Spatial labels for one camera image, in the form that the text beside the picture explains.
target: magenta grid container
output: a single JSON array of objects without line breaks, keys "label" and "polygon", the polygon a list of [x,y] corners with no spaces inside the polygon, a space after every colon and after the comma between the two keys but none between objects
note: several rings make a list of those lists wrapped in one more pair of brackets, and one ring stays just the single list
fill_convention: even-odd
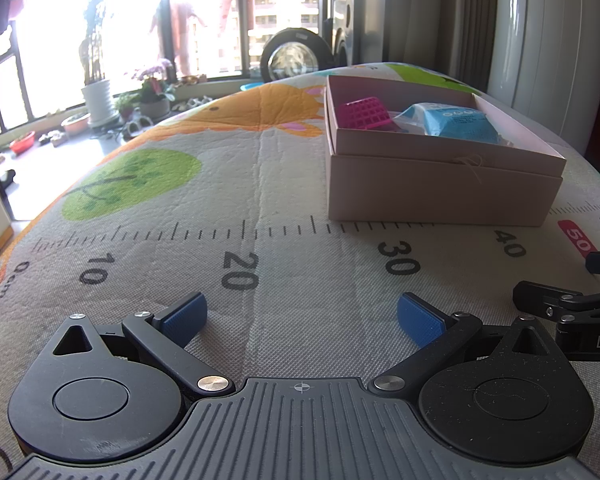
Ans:
[{"label": "magenta grid container", "polygon": [[391,117],[377,97],[344,103],[337,110],[338,125],[353,130],[372,130],[391,123]]}]

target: red label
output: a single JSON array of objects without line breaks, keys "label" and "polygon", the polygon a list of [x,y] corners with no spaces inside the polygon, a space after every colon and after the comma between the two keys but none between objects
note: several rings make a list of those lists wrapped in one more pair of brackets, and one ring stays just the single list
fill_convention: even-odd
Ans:
[{"label": "red label", "polygon": [[575,222],[571,220],[560,220],[558,227],[564,231],[571,240],[571,243],[576,246],[576,249],[580,251],[583,258],[587,257],[591,251],[597,251],[591,240],[587,238],[587,235],[582,232]]}]

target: tall plant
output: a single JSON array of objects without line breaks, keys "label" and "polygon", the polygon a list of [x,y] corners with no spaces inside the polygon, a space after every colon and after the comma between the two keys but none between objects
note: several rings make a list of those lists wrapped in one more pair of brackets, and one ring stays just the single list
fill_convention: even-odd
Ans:
[{"label": "tall plant", "polygon": [[80,61],[84,69],[84,85],[105,78],[102,63],[102,23],[107,10],[107,0],[88,0],[84,19],[87,32],[80,44]]}]

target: silver screw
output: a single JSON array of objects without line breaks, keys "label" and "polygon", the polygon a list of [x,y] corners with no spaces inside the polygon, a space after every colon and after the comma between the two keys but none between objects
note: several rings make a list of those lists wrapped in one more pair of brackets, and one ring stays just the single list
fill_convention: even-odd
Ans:
[{"label": "silver screw", "polygon": [[383,375],[374,379],[374,386],[378,390],[394,392],[404,388],[404,380],[395,375]]},{"label": "silver screw", "polygon": [[198,387],[206,392],[219,392],[229,385],[228,379],[219,375],[208,375],[198,381]]}]

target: cardboard box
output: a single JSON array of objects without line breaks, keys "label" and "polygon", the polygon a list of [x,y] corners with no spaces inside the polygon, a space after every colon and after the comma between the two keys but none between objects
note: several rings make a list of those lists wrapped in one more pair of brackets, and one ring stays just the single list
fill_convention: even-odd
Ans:
[{"label": "cardboard box", "polygon": [[[338,127],[339,104],[378,97],[390,111],[437,102],[483,111],[515,147]],[[451,89],[328,76],[325,94],[329,218],[539,226],[562,183],[565,159],[480,96]],[[480,166],[463,163],[470,157]]]}]

